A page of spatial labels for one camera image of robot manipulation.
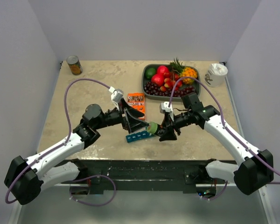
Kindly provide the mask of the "green black pill bottle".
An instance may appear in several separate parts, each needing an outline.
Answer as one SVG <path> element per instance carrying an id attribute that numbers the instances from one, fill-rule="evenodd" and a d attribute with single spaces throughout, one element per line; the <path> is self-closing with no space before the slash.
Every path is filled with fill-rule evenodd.
<path id="1" fill-rule="evenodd" d="M 149 126 L 146 128 L 146 131 L 159 137 L 161 137 L 164 133 L 164 129 L 162 128 L 162 126 L 155 122 L 150 122 Z"/>

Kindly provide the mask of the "teal weekly pill organizer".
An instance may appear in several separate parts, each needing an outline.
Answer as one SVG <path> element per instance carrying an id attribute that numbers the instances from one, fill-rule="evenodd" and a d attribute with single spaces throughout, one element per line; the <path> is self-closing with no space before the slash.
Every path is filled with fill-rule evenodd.
<path id="1" fill-rule="evenodd" d="M 135 142 L 135 141 L 139 141 L 139 140 L 148 139 L 151 137 L 154 137 L 154 135 L 152 135 L 151 133 L 149 133 L 147 131 L 141 131 L 141 132 L 127 135 L 126 141 L 127 141 L 127 143 L 131 143 L 131 142 Z"/>

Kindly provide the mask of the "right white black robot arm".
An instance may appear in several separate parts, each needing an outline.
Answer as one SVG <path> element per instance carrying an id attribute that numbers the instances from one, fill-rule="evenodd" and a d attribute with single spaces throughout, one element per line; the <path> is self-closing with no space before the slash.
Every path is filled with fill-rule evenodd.
<path id="1" fill-rule="evenodd" d="M 195 93 L 182 97 L 186 112 L 174 115 L 169 102 L 160 104 L 160 112 L 164 114 L 160 141 L 176 140 L 181 128 L 195 124 L 216 138 L 232 155 L 235 164 L 218 160 L 211 161 L 198 173 L 203 183 L 210 183 L 214 178 L 236 184 L 245 195 L 250 195 L 274 179 L 273 155 L 266 149 L 260 151 L 246 141 L 225 122 L 214 106 L 203 106 Z"/>

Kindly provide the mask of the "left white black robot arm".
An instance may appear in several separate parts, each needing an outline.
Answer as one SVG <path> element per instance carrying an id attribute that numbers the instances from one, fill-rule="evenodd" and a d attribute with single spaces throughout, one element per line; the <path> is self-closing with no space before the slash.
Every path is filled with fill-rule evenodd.
<path id="1" fill-rule="evenodd" d="M 70 133 L 60 142 L 26 159 L 17 156 L 12 159 L 4 184 L 7 186 L 5 202 L 11 204 L 9 194 L 14 201 L 25 205 L 33 201 L 48 186 L 49 179 L 57 180 L 65 172 L 65 180 L 83 183 L 87 179 L 87 171 L 73 162 L 65 168 L 58 169 L 57 164 L 74 153 L 92 145 L 100 137 L 98 129 L 121 124 L 129 133 L 136 132 L 149 124 L 141 120 L 144 114 L 128 105 L 122 98 L 118 106 L 103 112 L 98 104 L 86 107 L 79 125 L 70 129 Z"/>

